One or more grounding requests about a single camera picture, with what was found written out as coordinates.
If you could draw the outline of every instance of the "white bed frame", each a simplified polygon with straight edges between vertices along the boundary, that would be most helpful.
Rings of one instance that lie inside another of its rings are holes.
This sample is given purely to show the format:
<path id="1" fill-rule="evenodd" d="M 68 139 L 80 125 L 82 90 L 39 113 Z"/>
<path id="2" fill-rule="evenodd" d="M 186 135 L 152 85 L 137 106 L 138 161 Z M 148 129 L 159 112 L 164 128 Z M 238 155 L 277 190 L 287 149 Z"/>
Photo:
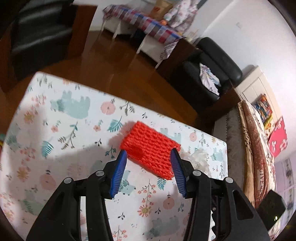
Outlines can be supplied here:
<path id="1" fill-rule="evenodd" d="M 268 103 L 272 109 L 274 123 L 282 116 L 281 109 L 276 101 L 275 95 L 267 81 L 266 76 L 259 66 L 255 67 L 246 78 L 236 87 L 236 92 L 241 100 L 255 103 L 262 94 L 266 94 Z M 215 122 L 213 136 L 226 142 L 226 115 Z"/>
<path id="2" fill-rule="evenodd" d="M 246 100 L 252 104 L 255 103 L 262 94 L 266 94 L 268 103 L 272 109 L 274 122 L 276 123 L 282 116 L 275 95 L 259 66 L 254 68 L 240 85 L 236 87 L 236 92 L 242 100 Z"/>
<path id="3" fill-rule="evenodd" d="M 111 33 L 113 33 L 112 39 L 115 39 L 116 36 L 120 34 L 131 35 L 131 38 L 132 38 L 137 30 L 137 28 L 135 28 L 134 26 L 114 16 L 107 18 L 103 22 L 101 27 L 101 33 L 104 31 L 104 29 L 107 29 Z M 155 66 L 155 69 L 157 69 L 162 62 L 160 55 L 161 53 L 163 53 L 164 48 L 165 48 L 164 44 L 160 43 L 155 38 L 146 34 L 140 47 L 137 50 L 137 54 L 140 53 L 140 51 L 147 54 L 150 58 L 152 58 L 154 61 L 157 62 L 157 65 Z"/>

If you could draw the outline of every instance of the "dark chair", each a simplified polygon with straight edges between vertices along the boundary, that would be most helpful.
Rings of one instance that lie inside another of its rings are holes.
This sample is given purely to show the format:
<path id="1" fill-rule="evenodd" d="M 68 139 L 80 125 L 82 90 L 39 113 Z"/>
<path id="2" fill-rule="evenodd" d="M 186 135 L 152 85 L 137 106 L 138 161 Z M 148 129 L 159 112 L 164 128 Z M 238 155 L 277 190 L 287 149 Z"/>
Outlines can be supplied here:
<path id="1" fill-rule="evenodd" d="M 174 68 L 168 82 L 198 112 L 212 106 L 232 87 L 242 81 L 242 71 L 234 61 L 209 37 L 201 39 L 192 54 Z M 203 86 L 200 80 L 200 65 L 210 68 L 220 80 L 219 95 Z"/>
<path id="2" fill-rule="evenodd" d="M 97 6 L 73 0 L 0 1 L 0 87 L 59 61 L 78 57 Z"/>

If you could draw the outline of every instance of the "wooden floor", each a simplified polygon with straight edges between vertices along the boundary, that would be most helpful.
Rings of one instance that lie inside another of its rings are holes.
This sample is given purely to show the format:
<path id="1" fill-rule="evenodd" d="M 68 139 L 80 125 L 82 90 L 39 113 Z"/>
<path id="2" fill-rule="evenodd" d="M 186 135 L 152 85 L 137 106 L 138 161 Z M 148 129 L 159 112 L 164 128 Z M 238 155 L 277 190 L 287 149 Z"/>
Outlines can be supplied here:
<path id="1" fill-rule="evenodd" d="M 89 32 L 83 55 L 61 61 L 42 71 L 129 100 L 185 124 L 203 129 L 195 110 L 163 79 L 145 56 L 127 39 L 103 32 Z M 0 94 L 0 132 L 6 132 L 32 76 L 19 82 L 8 93 Z"/>

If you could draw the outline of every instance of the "red yarn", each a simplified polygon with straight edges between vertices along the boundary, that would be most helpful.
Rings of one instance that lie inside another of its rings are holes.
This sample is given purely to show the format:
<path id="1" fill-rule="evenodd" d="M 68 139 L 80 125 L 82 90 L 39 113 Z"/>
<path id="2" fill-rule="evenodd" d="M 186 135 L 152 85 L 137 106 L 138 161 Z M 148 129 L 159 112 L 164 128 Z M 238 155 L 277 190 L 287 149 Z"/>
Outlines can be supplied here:
<path id="1" fill-rule="evenodd" d="M 170 163 L 173 148 L 180 151 L 181 145 L 140 121 L 120 145 L 120 149 L 126 150 L 141 166 L 167 180 L 174 176 Z"/>

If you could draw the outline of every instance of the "sofa cushion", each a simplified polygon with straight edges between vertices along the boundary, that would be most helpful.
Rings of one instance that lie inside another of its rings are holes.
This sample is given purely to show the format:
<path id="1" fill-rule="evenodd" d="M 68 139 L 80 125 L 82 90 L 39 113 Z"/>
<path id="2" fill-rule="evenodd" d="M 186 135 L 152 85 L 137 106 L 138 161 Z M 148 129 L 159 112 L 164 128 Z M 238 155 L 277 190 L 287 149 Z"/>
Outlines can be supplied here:
<path id="1" fill-rule="evenodd" d="M 209 37 L 202 38 L 197 47 L 208 55 L 229 77 L 234 86 L 242 81 L 242 71 L 236 63 Z"/>

